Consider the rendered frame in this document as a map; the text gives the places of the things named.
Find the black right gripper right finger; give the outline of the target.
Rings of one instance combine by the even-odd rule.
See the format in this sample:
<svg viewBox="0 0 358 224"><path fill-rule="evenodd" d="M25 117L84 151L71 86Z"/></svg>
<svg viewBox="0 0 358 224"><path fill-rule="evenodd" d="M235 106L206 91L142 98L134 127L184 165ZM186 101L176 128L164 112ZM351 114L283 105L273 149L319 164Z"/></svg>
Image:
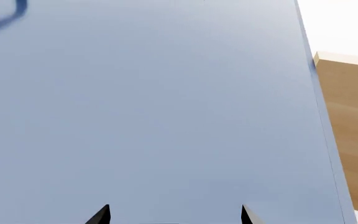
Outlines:
<svg viewBox="0 0 358 224"><path fill-rule="evenodd" d="M241 222L242 224L265 224L265 222L246 205L242 205Z"/></svg>

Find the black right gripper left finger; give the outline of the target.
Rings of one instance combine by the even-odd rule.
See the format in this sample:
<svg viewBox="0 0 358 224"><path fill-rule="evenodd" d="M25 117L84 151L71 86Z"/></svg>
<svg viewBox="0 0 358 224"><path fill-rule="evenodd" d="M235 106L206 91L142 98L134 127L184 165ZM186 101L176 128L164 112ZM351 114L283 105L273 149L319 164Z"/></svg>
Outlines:
<svg viewBox="0 0 358 224"><path fill-rule="evenodd" d="M111 213L109 205L103 206L85 224L110 224Z"/></svg>

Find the blue cabinet door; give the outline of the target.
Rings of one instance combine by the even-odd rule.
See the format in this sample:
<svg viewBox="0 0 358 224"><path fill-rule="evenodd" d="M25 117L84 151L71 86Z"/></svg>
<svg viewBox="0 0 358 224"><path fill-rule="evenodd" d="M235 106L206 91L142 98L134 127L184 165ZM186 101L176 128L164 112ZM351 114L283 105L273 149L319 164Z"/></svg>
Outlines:
<svg viewBox="0 0 358 224"><path fill-rule="evenodd" d="M358 224L297 0L28 0L0 29L0 224Z"/></svg>

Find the light wooden cabinet body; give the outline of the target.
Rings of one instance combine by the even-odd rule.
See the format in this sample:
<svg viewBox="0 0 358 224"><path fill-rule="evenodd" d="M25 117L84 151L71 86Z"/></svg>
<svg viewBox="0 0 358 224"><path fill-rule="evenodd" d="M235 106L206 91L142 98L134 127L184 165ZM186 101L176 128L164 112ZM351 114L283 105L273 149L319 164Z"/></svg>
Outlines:
<svg viewBox="0 0 358 224"><path fill-rule="evenodd" d="M358 57L317 52L314 62L352 203L358 210Z"/></svg>

